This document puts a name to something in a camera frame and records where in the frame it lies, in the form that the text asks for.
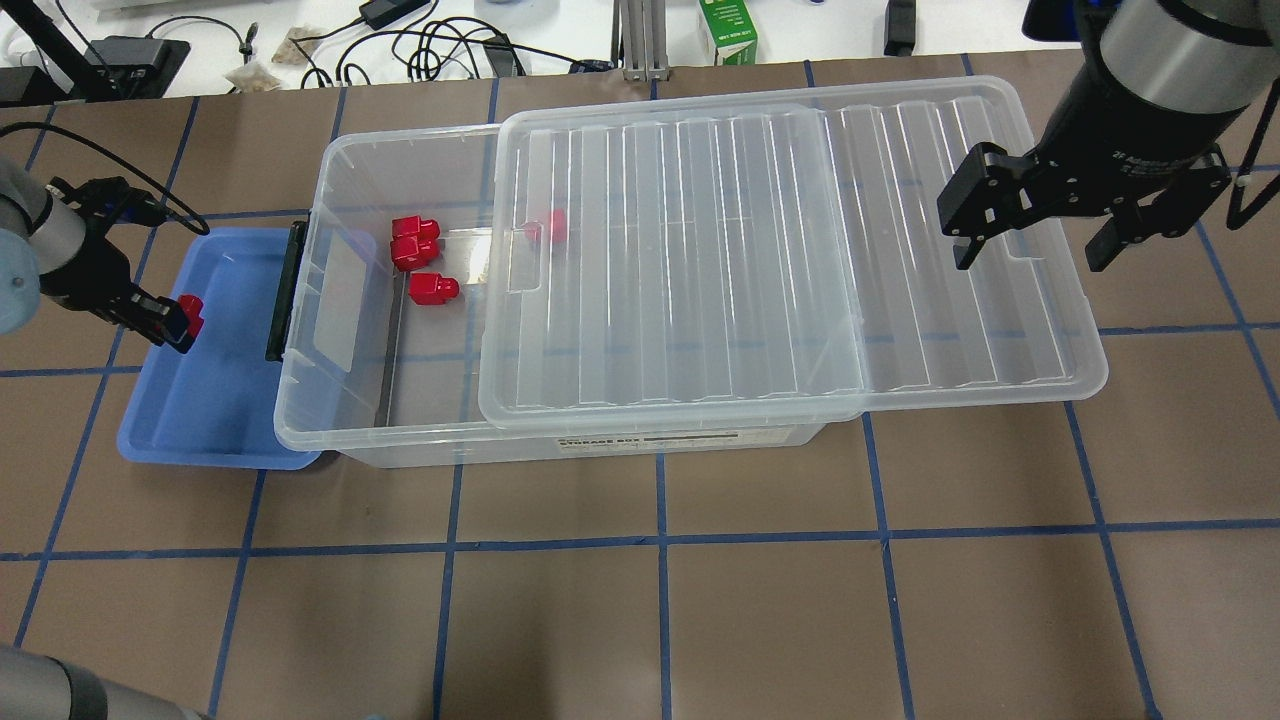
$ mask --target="plastic lid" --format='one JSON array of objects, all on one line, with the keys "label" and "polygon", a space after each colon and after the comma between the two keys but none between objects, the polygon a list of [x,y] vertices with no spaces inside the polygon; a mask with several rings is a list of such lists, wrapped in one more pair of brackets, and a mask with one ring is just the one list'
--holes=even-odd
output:
[{"label": "plastic lid", "polygon": [[609,432],[1092,395],[1106,360],[1057,222],[954,266],[936,199],[979,140],[1030,146],[1004,81],[512,117],[481,411]]}]

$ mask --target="green and white box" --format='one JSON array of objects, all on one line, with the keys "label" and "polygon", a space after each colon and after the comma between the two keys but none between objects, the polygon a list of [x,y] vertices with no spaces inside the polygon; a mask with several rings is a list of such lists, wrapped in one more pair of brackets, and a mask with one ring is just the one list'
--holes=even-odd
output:
[{"label": "green and white box", "polygon": [[746,0],[700,0],[707,51],[717,65],[754,65],[760,36]]}]

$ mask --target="black handle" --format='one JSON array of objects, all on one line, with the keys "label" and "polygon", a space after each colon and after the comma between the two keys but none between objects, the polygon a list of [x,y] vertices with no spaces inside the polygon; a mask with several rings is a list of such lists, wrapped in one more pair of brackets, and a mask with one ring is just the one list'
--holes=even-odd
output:
[{"label": "black handle", "polygon": [[275,310],[271,313],[271,333],[266,336],[266,359],[279,363],[284,359],[284,341],[289,336],[289,315],[293,314],[293,288],[298,284],[302,266],[302,246],[307,241],[307,220],[297,220],[289,227],[289,243],[284,249],[284,266],[280,284],[275,287]]}]

